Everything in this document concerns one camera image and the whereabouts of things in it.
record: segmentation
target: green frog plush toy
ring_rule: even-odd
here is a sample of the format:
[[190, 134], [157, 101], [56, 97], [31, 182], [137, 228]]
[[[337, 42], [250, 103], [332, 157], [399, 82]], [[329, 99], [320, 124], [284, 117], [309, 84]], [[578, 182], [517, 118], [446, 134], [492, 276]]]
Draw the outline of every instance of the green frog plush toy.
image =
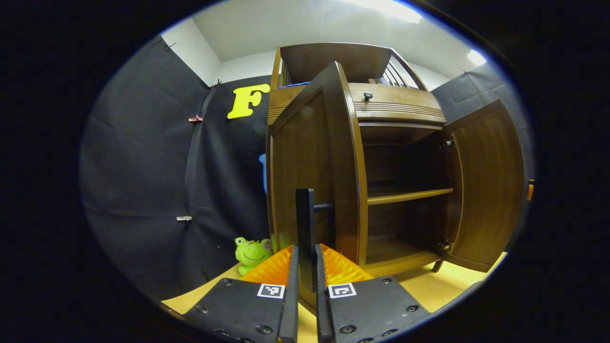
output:
[[242, 263], [239, 266], [239, 275], [244, 276], [262, 261], [271, 257], [271, 240], [262, 242], [246, 240], [243, 237], [235, 239], [235, 258]]

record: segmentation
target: white ceiling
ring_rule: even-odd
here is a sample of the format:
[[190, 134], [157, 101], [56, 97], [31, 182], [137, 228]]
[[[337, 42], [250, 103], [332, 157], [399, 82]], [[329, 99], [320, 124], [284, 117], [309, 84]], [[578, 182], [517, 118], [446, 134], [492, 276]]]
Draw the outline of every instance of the white ceiling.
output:
[[278, 46], [351, 42], [394, 48], [450, 79], [475, 67], [471, 47], [432, 18], [415, 24], [339, 0], [228, 0], [193, 20], [222, 62]]

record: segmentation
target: cabinet leg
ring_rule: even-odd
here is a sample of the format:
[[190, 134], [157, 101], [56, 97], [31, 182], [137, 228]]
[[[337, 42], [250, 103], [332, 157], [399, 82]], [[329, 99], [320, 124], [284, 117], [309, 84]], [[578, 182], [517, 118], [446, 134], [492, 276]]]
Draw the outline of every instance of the cabinet leg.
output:
[[436, 263], [434, 264], [434, 267], [432, 267], [432, 271], [437, 273], [440, 270], [440, 266], [443, 265], [443, 260], [438, 260], [436, 261]]

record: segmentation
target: yellow floor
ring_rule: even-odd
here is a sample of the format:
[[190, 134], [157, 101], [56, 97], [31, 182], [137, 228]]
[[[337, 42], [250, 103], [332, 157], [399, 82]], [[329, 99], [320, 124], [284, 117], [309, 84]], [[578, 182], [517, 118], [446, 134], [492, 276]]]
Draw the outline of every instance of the yellow floor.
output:
[[[477, 281], [484, 280], [487, 275], [496, 269], [498, 264], [506, 257], [502, 253], [498, 261], [487, 273], [459, 267], [449, 262], [444, 262], [438, 273], [432, 272], [434, 263], [426, 265], [417, 270], [395, 276], [400, 284], [429, 312], [434, 312], [455, 299], [466, 288]], [[178, 297], [163, 300], [178, 313], [184, 314], [193, 307], [210, 289], [222, 278], [239, 279], [236, 264], [231, 269], [222, 273], [212, 281]], [[315, 316], [305, 307], [299, 304], [299, 329], [298, 340], [300, 342], [317, 341], [317, 327]]]

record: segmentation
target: cabinet door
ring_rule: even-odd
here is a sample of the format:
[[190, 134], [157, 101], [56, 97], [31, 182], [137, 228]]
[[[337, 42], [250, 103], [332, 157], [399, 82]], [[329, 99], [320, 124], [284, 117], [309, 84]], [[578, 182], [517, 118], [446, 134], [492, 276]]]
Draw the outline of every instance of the cabinet door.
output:
[[500, 100], [443, 130], [455, 144], [450, 148], [455, 187], [447, 209], [453, 216], [447, 230], [450, 248], [443, 259], [486, 272], [517, 226], [525, 192], [517, 131]]
[[[364, 263], [367, 182], [356, 111], [340, 64], [318, 74], [269, 127], [271, 225], [280, 249], [297, 243], [295, 190], [334, 203], [335, 249]], [[328, 244], [328, 212], [318, 212], [316, 243]]]

